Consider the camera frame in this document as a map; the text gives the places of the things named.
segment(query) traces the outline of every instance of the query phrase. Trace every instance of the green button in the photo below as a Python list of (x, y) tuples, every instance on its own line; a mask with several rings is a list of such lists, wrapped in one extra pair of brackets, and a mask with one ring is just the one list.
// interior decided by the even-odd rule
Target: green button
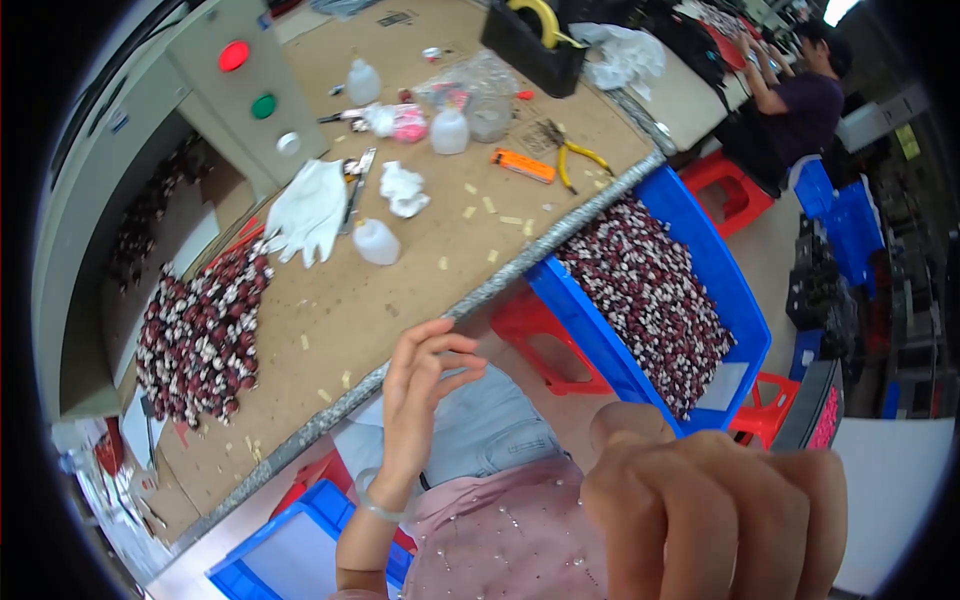
[(273, 94), (264, 94), (253, 101), (251, 110), (254, 119), (266, 119), (276, 110), (276, 98)]

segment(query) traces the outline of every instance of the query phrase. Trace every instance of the fluorescent light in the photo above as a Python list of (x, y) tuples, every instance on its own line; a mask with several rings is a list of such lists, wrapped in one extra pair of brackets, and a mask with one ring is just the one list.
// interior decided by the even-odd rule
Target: fluorescent light
[(844, 14), (853, 8), (860, 0), (830, 0), (827, 9), (824, 11), (824, 20), (830, 27), (836, 27)]

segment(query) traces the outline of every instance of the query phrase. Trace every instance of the white squeeze bottle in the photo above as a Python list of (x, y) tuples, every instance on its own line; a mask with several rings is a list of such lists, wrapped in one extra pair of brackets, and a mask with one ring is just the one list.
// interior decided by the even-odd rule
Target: white squeeze bottle
[(400, 258), (400, 241), (390, 228), (376, 219), (356, 222), (353, 245), (364, 260), (374, 265), (392, 265)]
[(380, 76), (368, 65), (353, 47), (353, 66), (347, 73), (347, 96), (356, 106), (368, 105), (380, 95)]
[(447, 101), (446, 108), (433, 118), (430, 124), (430, 143), (438, 155), (458, 155), (467, 149), (470, 130), (467, 118), (453, 103)]

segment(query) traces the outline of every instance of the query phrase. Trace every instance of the jeans pocket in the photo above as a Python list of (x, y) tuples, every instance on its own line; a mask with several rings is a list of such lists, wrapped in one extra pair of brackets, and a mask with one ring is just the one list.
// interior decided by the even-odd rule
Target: jeans pocket
[(540, 417), (532, 417), (519, 420), (489, 438), (484, 443), (480, 464), (487, 475), (493, 475), (508, 468), (563, 455), (550, 424)]

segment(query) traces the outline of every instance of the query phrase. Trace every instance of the control panel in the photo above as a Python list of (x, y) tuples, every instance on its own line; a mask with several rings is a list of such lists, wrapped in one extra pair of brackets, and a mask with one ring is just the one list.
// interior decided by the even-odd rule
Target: control panel
[[(184, 116), (201, 133), (210, 124), (195, 121), (217, 119), (215, 129), (226, 130), (280, 187), (329, 146), (267, 19), (262, 0), (208, 0), (187, 16), (166, 54), (205, 108)], [(204, 137), (218, 146), (216, 136)], [(233, 152), (218, 150), (228, 159)]]

